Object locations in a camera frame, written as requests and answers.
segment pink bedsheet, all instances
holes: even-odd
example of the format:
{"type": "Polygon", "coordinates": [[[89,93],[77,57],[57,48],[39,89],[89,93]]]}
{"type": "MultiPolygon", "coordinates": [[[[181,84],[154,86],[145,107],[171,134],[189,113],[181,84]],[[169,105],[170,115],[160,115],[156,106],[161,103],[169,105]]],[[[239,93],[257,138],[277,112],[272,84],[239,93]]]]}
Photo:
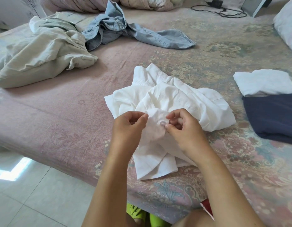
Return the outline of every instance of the pink bedsheet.
{"type": "MultiPolygon", "coordinates": [[[[85,27],[95,16],[66,12],[85,27]]],[[[0,89],[0,144],[96,185],[111,138],[113,118],[103,96],[131,84],[136,65],[151,62],[193,87],[219,91],[237,123],[208,133],[256,212],[267,226],[292,226],[292,145],[259,138],[252,130],[233,80],[235,71],[274,68],[292,76],[292,51],[275,33],[273,16],[225,19],[188,8],[161,13],[125,10],[127,20],[152,30],[178,28],[197,42],[170,50],[119,38],[93,51],[95,65],[56,78],[0,89]]],[[[27,25],[0,34],[5,46],[30,34],[27,25]]],[[[128,200],[174,223],[207,198],[193,166],[165,177],[137,181],[128,168],[128,200]]]]}

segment denim jacket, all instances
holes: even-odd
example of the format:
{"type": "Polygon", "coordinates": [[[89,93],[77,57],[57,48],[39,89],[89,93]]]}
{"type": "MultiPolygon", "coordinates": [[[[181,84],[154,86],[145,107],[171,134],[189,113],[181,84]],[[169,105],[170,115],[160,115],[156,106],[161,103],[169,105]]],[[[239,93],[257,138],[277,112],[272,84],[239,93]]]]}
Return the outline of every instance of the denim jacket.
{"type": "Polygon", "coordinates": [[[128,24],[122,9],[108,0],[106,11],[99,14],[82,32],[88,51],[107,44],[119,36],[131,36],[140,42],[162,48],[186,49],[195,45],[183,32],[176,29],[154,32],[138,24],[128,24]]]}

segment green shoe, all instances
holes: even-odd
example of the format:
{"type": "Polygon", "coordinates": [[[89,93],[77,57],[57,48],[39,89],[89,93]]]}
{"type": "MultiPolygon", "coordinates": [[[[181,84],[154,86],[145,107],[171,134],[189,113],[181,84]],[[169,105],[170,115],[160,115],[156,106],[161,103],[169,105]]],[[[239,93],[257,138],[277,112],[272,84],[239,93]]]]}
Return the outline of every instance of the green shoe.
{"type": "Polygon", "coordinates": [[[146,221],[146,211],[127,203],[126,204],[126,213],[128,213],[133,219],[140,218],[144,221],[146,221]]]}
{"type": "Polygon", "coordinates": [[[150,219],[150,225],[151,227],[170,227],[171,225],[164,221],[163,219],[153,215],[149,214],[149,219],[150,219]]]}

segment white floor tile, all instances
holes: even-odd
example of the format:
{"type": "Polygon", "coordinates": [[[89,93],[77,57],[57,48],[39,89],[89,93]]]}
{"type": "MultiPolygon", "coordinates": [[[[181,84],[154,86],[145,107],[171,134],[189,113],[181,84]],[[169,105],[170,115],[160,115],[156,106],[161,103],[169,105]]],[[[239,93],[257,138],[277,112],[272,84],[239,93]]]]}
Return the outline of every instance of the white floor tile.
{"type": "Polygon", "coordinates": [[[8,227],[63,227],[60,223],[32,210],[27,206],[22,206],[15,218],[8,227]]]}
{"type": "Polygon", "coordinates": [[[0,192],[24,203],[49,168],[0,147],[0,192]]]}
{"type": "Polygon", "coordinates": [[[25,205],[66,225],[81,226],[94,187],[50,168],[25,205]]]}
{"type": "Polygon", "coordinates": [[[0,227],[7,227],[22,204],[0,193],[0,227]]]}

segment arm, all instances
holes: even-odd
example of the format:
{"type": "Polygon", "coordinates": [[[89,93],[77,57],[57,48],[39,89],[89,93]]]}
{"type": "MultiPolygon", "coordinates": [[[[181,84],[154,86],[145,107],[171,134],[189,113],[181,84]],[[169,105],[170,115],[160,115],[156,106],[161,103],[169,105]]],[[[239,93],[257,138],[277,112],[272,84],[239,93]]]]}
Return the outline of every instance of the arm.
{"type": "Polygon", "coordinates": [[[148,114],[130,111],[115,119],[109,154],[82,227],[125,227],[127,167],[147,120],[148,114]]]}
{"type": "Polygon", "coordinates": [[[264,227],[198,121],[185,109],[172,111],[166,118],[170,120],[167,131],[203,174],[216,227],[264,227]]]}

